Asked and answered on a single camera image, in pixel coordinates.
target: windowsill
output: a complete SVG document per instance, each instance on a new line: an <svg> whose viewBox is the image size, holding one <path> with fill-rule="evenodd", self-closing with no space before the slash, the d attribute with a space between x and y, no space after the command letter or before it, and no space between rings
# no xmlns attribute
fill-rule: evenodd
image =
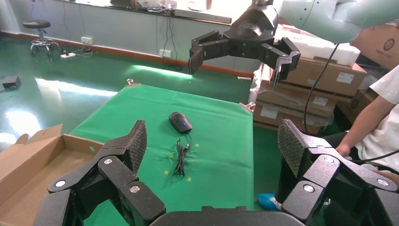
<svg viewBox="0 0 399 226"><path fill-rule="evenodd" d="M140 10L137 7L131 7L131 6L121 6L121 5L115 5L111 4L109 0L76 0L76 1L70 1L70 0L56 0L56 1L64 1L64 2L69 2L69 3L77 3L77 4L83 4L83 5L90 5L90 6L97 6L97 7L104 7L104 8L110 8L110 9L116 9L116 10L122 10L122 11L127 11L127 12L136 12L136 13L144 13L144 14L151 14L151 15L157 15L157 16L170 16L172 18L179 18L179 19L184 19L184 20L192 20L192 21L199 21L199 22L205 22L205 23L211 23L211 24L221 24L221 25L227 25L230 26L228 23L221 23L221 22L215 22L215 21L208 21L208 20L201 20L201 19L196 19L196 18L190 18L190 17L184 17L184 16L175 16L173 15L167 15L166 13L163 12L149 12L149 11L144 11Z"/></svg>

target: black computer mouse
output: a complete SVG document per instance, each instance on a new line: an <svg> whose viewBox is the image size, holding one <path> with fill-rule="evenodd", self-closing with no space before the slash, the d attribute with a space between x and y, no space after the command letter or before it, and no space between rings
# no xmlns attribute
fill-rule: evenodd
<svg viewBox="0 0 399 226"><path fill-rule="evenodd" d="M169 115L169 120L179 133L188 133L192 130L191 123L188 121L187 117L180 112L171 113Z"/></svg>

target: white t-shirt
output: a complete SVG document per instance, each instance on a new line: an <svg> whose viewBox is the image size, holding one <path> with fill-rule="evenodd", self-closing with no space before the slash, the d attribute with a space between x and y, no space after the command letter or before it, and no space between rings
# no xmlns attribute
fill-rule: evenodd
<svg viewBox="0 0 399 226"><path fill-rule="evenodd" d="M362 160L379 157L399 149L399 66L370 88L396 106L375 130L355 145ZM372 162L399 172L399 153Z"/></svg>

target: wooden baseboard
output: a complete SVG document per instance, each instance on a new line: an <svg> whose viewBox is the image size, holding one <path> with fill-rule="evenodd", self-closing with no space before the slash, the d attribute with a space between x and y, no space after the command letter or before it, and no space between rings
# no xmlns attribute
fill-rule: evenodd
<svg viewBox="0 0 399 226"><path fill-rule="evenodd" d="M29 35L29 34L13 34L13 33L7 33L7 32L1 32L1 36L4 37L10 37L18 40L34 40L37 39L37 36L34 35ZM71 46L74 48L81 48L82 45L74 42L68 42L68 41L63 41L63 40L57 40L57 43L63 46ZM113 48L107 48L107 47L99 47L99 46L91 46L90 47L93 51L98 51L102 53L110 53L110 54L115 54L115 55L120 55L120 56L125 56L125 57L132 57L132 58L139 58L139 59L145 59L145 60L151 60L151 61L157 61L157 62L162 62L161 57L155 57L155 56L150 56L146 54L140 54L140 53L133 53L129 51L124 51L121 49L113 49ZM173 59L163 59L164 63L168 64L179 64L185 67L188 67L188 63L186 61L175 61ZM227 69L227 68L222 68L222 67L215 67L215 66L209 66L209 65L202 65L201 66L202 70L207 70L207 71L213 71L213 72L219 72L219 73L225 73L225 74L231 74L235 76L240 76L240 77L246 77L246 78L253 78L254 74L249 73L249 72L242 72L242 71L236 71L233 69Z"/></svg>

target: green cloth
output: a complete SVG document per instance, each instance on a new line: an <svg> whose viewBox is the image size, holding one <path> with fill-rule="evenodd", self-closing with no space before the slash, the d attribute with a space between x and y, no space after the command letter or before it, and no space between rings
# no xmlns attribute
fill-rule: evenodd
<svg viewBox="0 0 399 226"><path fill-rule="evenodd" d="M176 142L189 142L169 122L184 113L193 130L186 176L173 176ZM124 88L71 134L106 142L126 135L145 120L148 145L138 176L165 203L167 211L254 207L252 114L239 104L141 85ZM109 201L85 225L125 225Z"/></svg>

